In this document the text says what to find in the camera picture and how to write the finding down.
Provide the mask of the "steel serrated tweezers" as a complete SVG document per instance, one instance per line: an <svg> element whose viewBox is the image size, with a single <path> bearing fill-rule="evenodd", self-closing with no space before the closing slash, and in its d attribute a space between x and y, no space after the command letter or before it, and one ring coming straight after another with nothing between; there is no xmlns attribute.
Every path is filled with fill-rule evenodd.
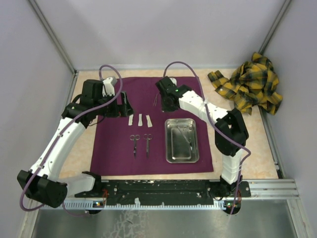
<svg viewBox="0 0 317 238"><path fill-rule="evenodd" d="M158 101L158 93L156 94L155 99L154 99L154 103L153 103L154 107L157 105L157 101Z"/></svg>

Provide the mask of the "white packaged blade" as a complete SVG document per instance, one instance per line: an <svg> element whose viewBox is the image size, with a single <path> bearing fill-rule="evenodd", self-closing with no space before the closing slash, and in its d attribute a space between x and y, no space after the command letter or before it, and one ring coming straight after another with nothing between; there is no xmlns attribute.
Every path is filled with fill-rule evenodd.
<svg viewBox="0 0 317 238"><path fill-rule="evenodd" d="M143 126L142 114L138 115L138 126Z"/></svg>
<svg viewBox="0 0 317 238"><path fill-rule="evenodd" d="M131 126L133 124L133 117L134 115L129 116L128 125Z"/></svg>

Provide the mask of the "steel forceps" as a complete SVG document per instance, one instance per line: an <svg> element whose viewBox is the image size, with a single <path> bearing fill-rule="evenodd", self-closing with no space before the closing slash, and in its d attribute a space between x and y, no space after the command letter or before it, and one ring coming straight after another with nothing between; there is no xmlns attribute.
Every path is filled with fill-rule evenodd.
<svg viewBox="0 0 317 238"><path fill-rule="evenodd" d="M140 139L140 135L130 135L130 140L133 141L133 156L136 159L137 154L137 141Z"/></svg>

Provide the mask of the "white packaged instrument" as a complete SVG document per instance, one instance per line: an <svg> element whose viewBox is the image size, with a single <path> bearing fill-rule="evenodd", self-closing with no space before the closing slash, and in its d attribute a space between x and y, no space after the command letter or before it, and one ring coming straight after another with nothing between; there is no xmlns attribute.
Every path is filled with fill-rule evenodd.
<svg viewBox="0 0 317 238"><path fill-rule="evenodd" d="M148 126L148 128L152 127L153 124L152 124L151 117L150 117L149 115L146 115L146 120L147 120L147 126Z"/></svg>

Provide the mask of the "purple cloth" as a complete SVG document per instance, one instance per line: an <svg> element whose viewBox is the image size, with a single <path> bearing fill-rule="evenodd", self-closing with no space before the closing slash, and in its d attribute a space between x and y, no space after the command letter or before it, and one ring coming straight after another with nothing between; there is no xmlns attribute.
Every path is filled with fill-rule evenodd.
<svg viewBox="0 0 317 238"><path fill-rule="evenodd" d="M128 118L106 118L97 124L90 171L101 176L186 174L213 172L212 156L207 124L195 115L177 110L164 113L156 83L158 77L127 77L122 90L134 111L133 124ZM154 99L158 93L157 105ZM142 114L143 126L138 126ZM148 128L146 115L153 126ZM196 122L200 158L196 163L171 164L165 155L165 121L167 119L193 119ZM130 135L140 135L137 141L136 159L133 156L133 141ZM144 134L152 134L149 158L146 158Z"/></svg>

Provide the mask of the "surgical scissors steel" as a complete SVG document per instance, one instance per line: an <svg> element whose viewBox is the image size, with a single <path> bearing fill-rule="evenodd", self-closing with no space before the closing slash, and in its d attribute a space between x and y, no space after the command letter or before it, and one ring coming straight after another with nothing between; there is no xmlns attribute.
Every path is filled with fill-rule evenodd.
<svg viewBox="0 0 317 238"><path fill-rule="evenodd" d="M146 158L149 158L149 148L150 148L150 140L152 140L152 134L144 134L144 139L146 140Z"/></svg>

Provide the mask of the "steel instrument tray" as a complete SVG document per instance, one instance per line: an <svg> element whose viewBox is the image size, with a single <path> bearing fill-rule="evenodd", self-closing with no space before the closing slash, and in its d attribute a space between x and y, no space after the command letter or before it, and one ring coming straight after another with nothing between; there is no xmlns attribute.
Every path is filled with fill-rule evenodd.
<svg viewBox="0 0 317 238"><path fill-rule="evenodd" d="M189 128L189 135L193 145L192 151L177 126ZM171 164L196 163L199 161L197 129L196 122L193 119L167 119L165 121L165 153L166 160Z"/></svg>

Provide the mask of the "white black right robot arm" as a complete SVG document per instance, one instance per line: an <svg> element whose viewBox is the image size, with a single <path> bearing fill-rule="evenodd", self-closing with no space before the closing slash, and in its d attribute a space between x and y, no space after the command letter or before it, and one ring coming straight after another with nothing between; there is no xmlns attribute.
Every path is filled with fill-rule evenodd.
<svg viewBox="0 0 317 238"><path fill-rule="evenodd" d="M213 127L215 145L222 154L221 190L225 195L233 196L242 181L242 164L251 155L246 148L249 133L241 112L220 108L189 86L176 86L168 76L160 79L156 87L164 112L182 109Z"/></svg>

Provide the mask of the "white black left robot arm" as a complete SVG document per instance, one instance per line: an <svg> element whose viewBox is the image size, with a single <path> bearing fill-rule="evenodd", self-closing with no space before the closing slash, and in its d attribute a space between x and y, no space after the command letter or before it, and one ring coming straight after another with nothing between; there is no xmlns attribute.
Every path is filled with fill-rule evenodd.
<svg viewBox="0 0 317 238"><path fill-rule="evenodd" d="M101 177L93 172L82 172L62 181L59 175L72 147L95 118L133 114L126 93L115 91L117 82L115 77L84 81L81 94L65 107L58 128L42 155L28 171L19 172L21 198L57 208L67 197L82 192L96 197L102 193Z"/></svg>

